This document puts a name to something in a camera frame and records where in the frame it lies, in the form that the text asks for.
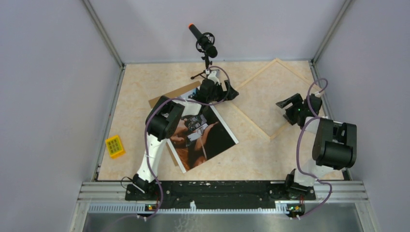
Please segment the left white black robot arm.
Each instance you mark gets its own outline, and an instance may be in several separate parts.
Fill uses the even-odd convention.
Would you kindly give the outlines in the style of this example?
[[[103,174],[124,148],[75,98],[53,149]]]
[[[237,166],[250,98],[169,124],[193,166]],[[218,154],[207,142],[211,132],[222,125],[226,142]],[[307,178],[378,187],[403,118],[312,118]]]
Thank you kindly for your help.
[[[214,105],[231,101],[239,93],[228,80],[221,83],[205,79],[201,85],[177,98],[161,96],[146,118],[144,160],[132,178],[132,186],[144,200],[156,191],[158,166],[166,144],[177,157],[183,171],[199,166],[238,144]]]

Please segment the light wooden picture frame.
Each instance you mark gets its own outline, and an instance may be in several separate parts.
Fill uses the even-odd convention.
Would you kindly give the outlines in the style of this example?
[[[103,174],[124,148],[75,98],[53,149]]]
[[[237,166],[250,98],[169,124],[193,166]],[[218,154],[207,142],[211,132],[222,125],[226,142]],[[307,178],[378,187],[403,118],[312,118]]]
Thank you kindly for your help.
[[[276,103],[295,93],[305,96],[312,83],[312,74],[306,75],[288,61],[276,58],[236,88],[239,96],[232,107],[262,137],[272,140],[290,126],[283,116],[285,110]]]

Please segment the glossy printed photo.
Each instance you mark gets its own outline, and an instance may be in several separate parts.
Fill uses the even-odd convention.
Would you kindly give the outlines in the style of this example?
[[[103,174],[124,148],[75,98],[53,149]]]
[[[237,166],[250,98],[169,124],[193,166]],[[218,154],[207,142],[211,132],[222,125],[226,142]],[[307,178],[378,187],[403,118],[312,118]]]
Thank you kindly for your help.
[[[183,173],[201,165],[239,143],[215,106],[193,103],[198,88],[178,98],[186,106],[180,118],[177,134],[168,142],[170,150]]]

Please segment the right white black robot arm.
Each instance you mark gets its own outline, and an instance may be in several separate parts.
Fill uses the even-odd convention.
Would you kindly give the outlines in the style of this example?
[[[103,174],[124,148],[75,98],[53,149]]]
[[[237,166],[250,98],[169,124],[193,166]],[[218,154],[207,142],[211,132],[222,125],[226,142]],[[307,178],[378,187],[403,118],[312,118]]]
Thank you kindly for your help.
[[[310,94],[303,99],[299,93],[276,103],[285,110],[284,118],[297,124],[302,132],[315,134],[312,158],[304,165],[297,164],[285,180],[283,192],[289,199],[311,192],[315,181],[343,168],[351,168],[357,158],[357,126],[336,122],[324,117],[315,119],[322,107],[321,98]]]

